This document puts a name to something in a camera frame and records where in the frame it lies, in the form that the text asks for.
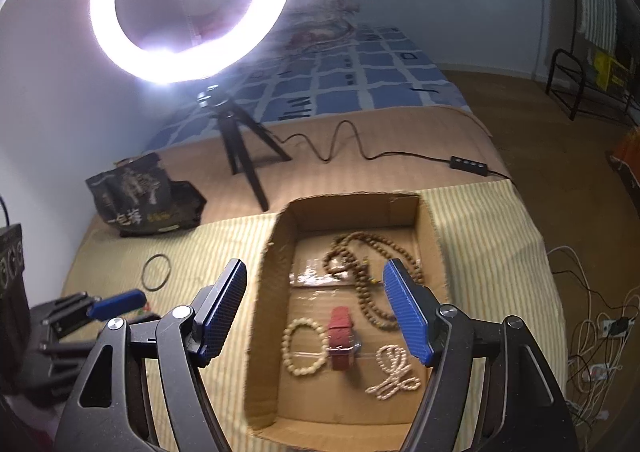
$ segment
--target blue gripper pad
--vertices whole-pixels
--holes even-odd
[[[214,300],[202,325],[199,363],[206,365],[220,355],[245,289],[246,266],[239,259],[232,259],[207,295],[207,300]]]
[[[409,347],[409,352],[427,365],[433,356],[429,343],[429,325],[424,314],[411,292],[412,288],[423,288],[416,285],[399,259],[389,260],[382,272],[386,297],[396,315],[400,331]]]
[[[119,295],[96,302],[87,310],[86,314],[89,318],[105,321],[123,313],[145,307],[145,304],[145,294],[139,289],[130,289]]]

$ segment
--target tripod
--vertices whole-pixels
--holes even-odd
[[[198,95],[198,103],[200,103],[201,107],[209,107],[213,118],[218,119],[218,128],[220,134],[222,134],[226,158],[229,161],[232,174],[238,174],[239,160],[262,211],[266,212],[269,210],[269,201],[255,172],[254,163],[246,150],[244,140],[242,140],[238,123],[244,124],[251,129],[260,140],[273,149],[282,161],[289,161],[291,157],[273,140],[270,133],[260,122],[256,122],[251,118],[251,115],[238,106],[219,86],[210,86],[207,88],[206,93],[200,93]]]

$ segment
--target orange object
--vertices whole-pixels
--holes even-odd
[[[640,177],[640,127],[629,131],[611,156],[628,165],[637,183]]]

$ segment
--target black bag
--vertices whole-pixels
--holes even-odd
[[[200,225],[207,203],[188,181],[171,181],[156,153],[86,181],[105,223],[120,235],[148,236]]]

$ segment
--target striped bed sheet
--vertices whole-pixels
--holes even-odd
[[[394,26],[361,25],[352,38],[323,51],[240,61],[219,74],[216,84],[265,123],[395,106],[470,111],[455,84]],[[193,100],[176,110],[146,150],[218,135],[216,120]]]

